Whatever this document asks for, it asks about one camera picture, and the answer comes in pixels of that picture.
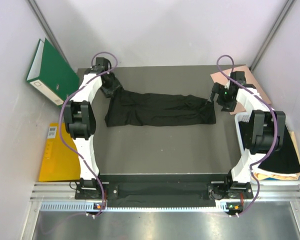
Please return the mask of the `black printed t-shirt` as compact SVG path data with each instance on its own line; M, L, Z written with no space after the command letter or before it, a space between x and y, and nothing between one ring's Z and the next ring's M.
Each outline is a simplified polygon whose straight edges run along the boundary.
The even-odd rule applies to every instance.
M118 90L110 99L104 118L107 127L174 127L214 125L213 102L194 95L137 93Z

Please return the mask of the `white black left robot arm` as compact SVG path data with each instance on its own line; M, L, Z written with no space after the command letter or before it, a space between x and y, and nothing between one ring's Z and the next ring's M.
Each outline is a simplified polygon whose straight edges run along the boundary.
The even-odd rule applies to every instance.
M64 145L78 155L80 177L76 185L75 199L105 200L106 194L101 180L100 170L94 153L94 134L97 123L91 103L101 90L110 97L121 87L115 75L102 66L86 69L79 89L72 93L62 106L62 116L66 132L72 138L75 148Z

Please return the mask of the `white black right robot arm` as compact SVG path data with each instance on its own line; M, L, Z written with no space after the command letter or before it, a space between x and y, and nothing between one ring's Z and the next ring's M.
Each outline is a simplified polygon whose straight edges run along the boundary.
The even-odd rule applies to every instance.
M227 112L233 111L235 105L240 103L248 114L247 128L243 134L244 151L223 184L212 184L209 193L217 200L226 196L236 198L240 194L252 199L250 182L255 177L255 170L283 145L286 115L273 110L254 85L242 82L229 81L226 85L214 83L208 100L216 100Z

